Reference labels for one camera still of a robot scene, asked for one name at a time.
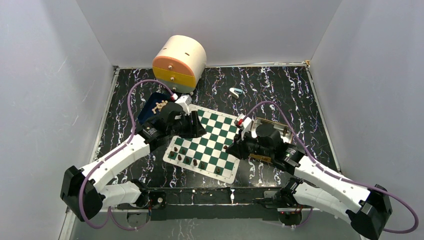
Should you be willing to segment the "dark blue plastic bin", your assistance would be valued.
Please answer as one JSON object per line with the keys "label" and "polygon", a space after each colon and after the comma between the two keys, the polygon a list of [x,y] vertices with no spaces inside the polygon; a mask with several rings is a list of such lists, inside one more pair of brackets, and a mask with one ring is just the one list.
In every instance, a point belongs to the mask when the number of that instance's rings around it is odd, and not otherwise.
{"label": "dark blue plastic bin", "polygon": [[154,92],[148,98],[146,103],[141,109],[141,112],[137,116],[139,124],[143,124],[148,118],[154,116],[152,109],[156,106],[156,103],[161,103],[162,101],[170,101],[171,97],[169,94],[163,94],[159,92]]}

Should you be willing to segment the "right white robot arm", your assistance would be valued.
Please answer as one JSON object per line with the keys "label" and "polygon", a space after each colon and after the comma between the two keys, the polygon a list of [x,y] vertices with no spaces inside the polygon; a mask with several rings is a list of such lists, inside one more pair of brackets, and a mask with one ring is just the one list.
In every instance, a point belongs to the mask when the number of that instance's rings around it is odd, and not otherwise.
{"label": "right white robot arm", "polygon": [[237,159],[249,155],[269,158],[278,169],[292,175],[278,196],[288,207],[307,205],[345,220],[360,235],[380,238],[392,214],[385,188],[357,186],[343,180],[337,172],[314,163],[307,153],[285,142],[272,124],[264,123],[251,133],[250,124],[236,122],[238,133],[226,153]]}

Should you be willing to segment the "small white blue clip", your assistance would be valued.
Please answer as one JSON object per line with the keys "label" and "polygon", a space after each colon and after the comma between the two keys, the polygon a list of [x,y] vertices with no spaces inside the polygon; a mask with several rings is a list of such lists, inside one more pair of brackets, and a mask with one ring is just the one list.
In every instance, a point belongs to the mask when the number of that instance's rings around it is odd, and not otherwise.
{"label": "small white blue clip", "polygon": [[244,92],[241,89],[235,88],[235,87],[231,87],[229,89],[229,93],[235,99],[239,99],[240,96],[242,96],[244,94]]}

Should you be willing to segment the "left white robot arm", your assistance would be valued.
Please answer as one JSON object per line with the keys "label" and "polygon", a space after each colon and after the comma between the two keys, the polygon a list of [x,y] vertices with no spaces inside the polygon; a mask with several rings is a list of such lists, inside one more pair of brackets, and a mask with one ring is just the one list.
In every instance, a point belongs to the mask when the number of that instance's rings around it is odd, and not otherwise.
{"label": "left white robot arm", "polygon": [[174,136],[193,139],[205,134],[197,111],[187,111],[181,104],[169,102],[160,113],[138,123],[130,137],[111,152],[81,168],[69,167],[64,173],[60,198],[82,222],[88,222],[103,208],[120,204],[143,209],[155,207],[160,193],[141,181],[109,182]]}

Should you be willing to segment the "round drawer cabinet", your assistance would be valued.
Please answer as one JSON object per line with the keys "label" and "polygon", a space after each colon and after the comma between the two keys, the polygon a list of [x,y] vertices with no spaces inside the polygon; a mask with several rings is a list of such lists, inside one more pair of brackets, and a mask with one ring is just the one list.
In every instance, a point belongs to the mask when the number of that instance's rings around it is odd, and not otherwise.
{"label": "round drawer cabinet", "polygon": [[155,78],[182,94],[193,92],[206,67],[207,55],[195,39],[173,35],[152,61]]}

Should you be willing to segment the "pile of light chess pieces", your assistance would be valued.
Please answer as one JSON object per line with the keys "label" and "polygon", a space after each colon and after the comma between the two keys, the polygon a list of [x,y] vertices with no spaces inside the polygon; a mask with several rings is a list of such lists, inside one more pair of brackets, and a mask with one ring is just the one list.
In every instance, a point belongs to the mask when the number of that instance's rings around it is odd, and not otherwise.
{"label": "pile of light chess pieces", "polygon": [[162,111],[162,108],[164,108],[168,104],[167,100],[162,100],[161,102],[156,102],[155,106],[151,109],[154,115],[157,113],[160,113]]}

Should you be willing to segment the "black base frame rail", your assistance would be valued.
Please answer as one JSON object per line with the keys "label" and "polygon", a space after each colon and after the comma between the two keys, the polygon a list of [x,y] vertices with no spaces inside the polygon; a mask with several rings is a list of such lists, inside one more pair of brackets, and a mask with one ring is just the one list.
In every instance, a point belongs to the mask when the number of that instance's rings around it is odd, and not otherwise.
{"label": "black base frame rail", "polygon": [[136,203],[121,210],[146,210],[153,221],[179,219],[260,219],[286,226],[302,222],[305,210],[281,196],[279,187],[145,189]]}

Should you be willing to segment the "green white chess board mat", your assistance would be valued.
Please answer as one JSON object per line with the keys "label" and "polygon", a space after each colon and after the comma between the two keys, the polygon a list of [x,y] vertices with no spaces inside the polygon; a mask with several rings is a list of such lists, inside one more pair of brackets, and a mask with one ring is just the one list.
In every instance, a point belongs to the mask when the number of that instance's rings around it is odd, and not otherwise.
{"label": "green white chess board mat", "polygon": [[[186,181],[189,174],[209,177],[220,184],[249,186],[252,174],[247,162],[225,152],[225,146],[231,145],[239,132],[234,123],[237,117],[195,104],[190,104],[189,110],[197,111],[206,134],[197,138],[174,136],[170,140],[163,156],[163,161],[173,168],[169,186],[180,186],[179,180]],[[178,155],[181,155],[182,161],[177,159]],[[185,163],[185,158],[189,158],[190,163]],[[193,159],[197,160],[197,166],[193,165]],[[205,163],[205,169],[200,168],[201,162]],[[220,168],[220,174],[216,173],[216,168]]]}

